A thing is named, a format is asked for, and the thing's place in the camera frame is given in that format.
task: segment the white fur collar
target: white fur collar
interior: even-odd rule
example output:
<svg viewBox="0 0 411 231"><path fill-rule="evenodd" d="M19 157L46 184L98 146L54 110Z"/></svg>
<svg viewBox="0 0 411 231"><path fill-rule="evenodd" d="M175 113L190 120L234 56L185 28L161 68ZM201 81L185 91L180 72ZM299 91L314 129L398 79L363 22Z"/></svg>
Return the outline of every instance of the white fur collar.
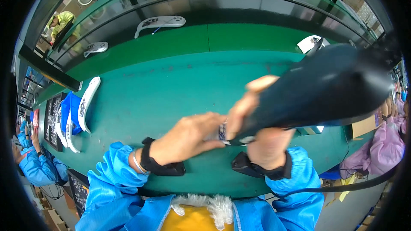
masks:
<svg viewBox="0 0 411 231"><path fill-rule="evenodd" d="M180 204L194 207L206 206L218 230L224 229L224 223L233 223L233 204L227 196L217 194L214 197L209 197L207 195L188 194L186 197L181 195L174 197L171 201L171 207L175 213L183 216L185 212Z"/></svg>

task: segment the tray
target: tray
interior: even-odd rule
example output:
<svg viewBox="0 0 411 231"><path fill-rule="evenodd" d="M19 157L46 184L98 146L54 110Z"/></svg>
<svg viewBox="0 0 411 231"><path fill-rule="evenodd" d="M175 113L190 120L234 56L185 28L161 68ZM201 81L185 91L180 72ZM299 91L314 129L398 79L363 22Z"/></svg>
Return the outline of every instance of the tray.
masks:
<svg viewBox="0 0 411 231"><path fill-rule="evenodd" d="M73 199L76 205L79 217L81 217L85 210L85 201L88 196L90 183L88 182L88 178L85 175L75 171L74 169L68 169L67 174L72 193L70 197Z"/></svg>
<svg viewBox="0 0 411 231"><path fill-rule="evenodd" d="M60 103L66 98L66 95L66 93L60 93L47 100L44 114L44 140L58 152L63 151L63 144L55 132L54 119Z"/></svg>

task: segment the green workbench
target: green workbench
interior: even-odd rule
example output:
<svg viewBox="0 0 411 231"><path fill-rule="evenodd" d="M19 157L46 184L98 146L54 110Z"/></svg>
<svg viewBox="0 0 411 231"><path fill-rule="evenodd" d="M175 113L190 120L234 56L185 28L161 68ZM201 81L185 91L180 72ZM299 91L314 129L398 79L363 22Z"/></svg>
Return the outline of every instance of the green workbench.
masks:
<svg viewBox="0 0 411 231"><path fill-rule="evenodd" d="M252 39L251 33L259 39ZM275 34L284 36L275 39ZM75 93L79 97L91 78L101 78L86 119L92 134L82 132L73 138L81 152L75 154L68 148L56 152L42 137L44 100L61 92L59 85L40 95L39 138L54 156L87 175L88 170L95 171L113 142L139 147L147 136L163 136L183 116L207 111L226 114L245 92L246 83L266 74L281 75L300 61L303 55L296 43L308 35L267 25L213 24L164 31L111 47L68 72L84 80L83 89ZM153 42L162 46L152 48ZM350 140L347 145L344 130L326 127L320 135L297 134L290 146L305 148L317 172L322 173L340 163L348 148L350 155L373 136L372 132L365 134L363 140ZM231 170L231 161L244 150L227 146L205 152L185 162L184 176L151 175L140 192L147 196L198 193L233 198L269 193L263 179Z"/></svg>

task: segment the yellow shirt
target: yellow shirt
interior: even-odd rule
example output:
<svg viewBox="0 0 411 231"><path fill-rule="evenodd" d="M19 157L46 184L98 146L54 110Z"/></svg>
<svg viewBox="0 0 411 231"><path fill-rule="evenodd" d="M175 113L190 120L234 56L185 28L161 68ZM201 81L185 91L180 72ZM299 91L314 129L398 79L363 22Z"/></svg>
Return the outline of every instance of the yellow shirt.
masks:
<svg viewBox="0 0 411 231"><path fill-rule="evenodd" d="M161 231L218 231L207 207L193 207L180 204L185 214L178 215L170 209ZM223 231L234 231L234 224L224 224Z"/></svg>
<svg viewBox="0 0 411 231"><path fill-rule="evenodd" d="M74 19L73 19L73 22L74 22L76 20L76 17L74 16L74 14L72 14L69 11L64 11L64 12L60 13L59 15L57 15L59 24L54 26L53 31L52 31L51 34L52 35L57 35L57 33L59 33L67 25L67 23L69 23L69 21L72 17L74 17Z"/></svg>

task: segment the person in yellow jacket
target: person in yellow jacket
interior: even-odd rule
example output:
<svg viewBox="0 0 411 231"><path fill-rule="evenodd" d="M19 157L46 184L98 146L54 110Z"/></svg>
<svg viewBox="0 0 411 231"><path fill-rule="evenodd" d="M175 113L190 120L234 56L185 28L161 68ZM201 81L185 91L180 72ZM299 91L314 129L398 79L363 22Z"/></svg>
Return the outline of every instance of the person in yellow jacket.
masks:
<svg viewBox="0 0 411 231"><path fill-rule="evenodd" d="M58 14L58 15L53 15L49 19L46 27L47 28L53 28L53 31L51 33L51 42L53 44L55 42L55 38L56 38L57 34L67 25L67 23L70 22L71 18L73 18L73 22L76 20L76 17L73 13L71 13L69 11L64 11L64 12L61 12L60 14ZM80 37L79 31L80 31L80 26L77 25L74 32L70 35L70 37L68 39L69 44L74 43L77 40L77 38Z"/></svg>

